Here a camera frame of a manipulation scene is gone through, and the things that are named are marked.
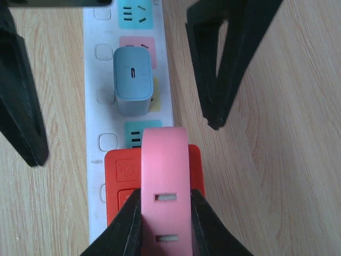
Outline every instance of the yellow sticker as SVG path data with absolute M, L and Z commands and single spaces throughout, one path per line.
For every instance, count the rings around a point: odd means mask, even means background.
M 160 110 L 161 110 L 160 87 L 158 79 L 154 77 L 154 93 L 153 96 L 151 97 L 149 111 L 158 112 Z

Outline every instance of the wood grain surface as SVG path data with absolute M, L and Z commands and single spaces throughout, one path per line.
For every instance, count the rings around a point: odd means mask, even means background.
M 341 255 L 341 2 L 285 0 L 226 126 L 201 116 L 185 33 L 194 0 L 164 1 L 177 125 L 202 150 L 207 198 L 255 255 Z M 80 9 L 13 10 L 51 155 L 29 168 L 0 135 L 0 255 L 88 246 Z

